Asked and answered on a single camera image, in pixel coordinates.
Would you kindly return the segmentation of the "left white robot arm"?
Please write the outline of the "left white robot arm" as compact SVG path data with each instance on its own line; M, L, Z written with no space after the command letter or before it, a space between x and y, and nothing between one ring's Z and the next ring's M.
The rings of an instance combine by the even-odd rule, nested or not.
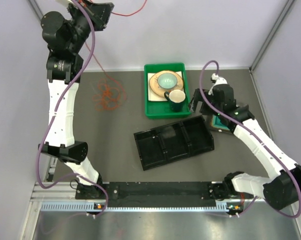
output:
M106 28L114 4L88 0L62 0L60 4L67 8L70 19L50 11L40 22L49 50L49 124L38 153L57 158L74 172L78 179L76 199L101 199L105 197L102 177L88 159L88 144L75 140L73 122L81 74L89 63L80 50L89 36Z

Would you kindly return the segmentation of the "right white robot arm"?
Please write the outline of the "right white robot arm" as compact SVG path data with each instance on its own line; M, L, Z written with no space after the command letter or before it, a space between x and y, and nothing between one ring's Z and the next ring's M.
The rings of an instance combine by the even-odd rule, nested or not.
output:
M224 178L224 193L235 198L240 193L264 199L280 211L297 202L301 206L301 164L286 155L269 138L251 113L249 105L239 105L233 88L216 83L211 89L197 88L189 103L192 112L202 102L200 113L214 115L252 152L267 176L254 176L243 171L229 173Z

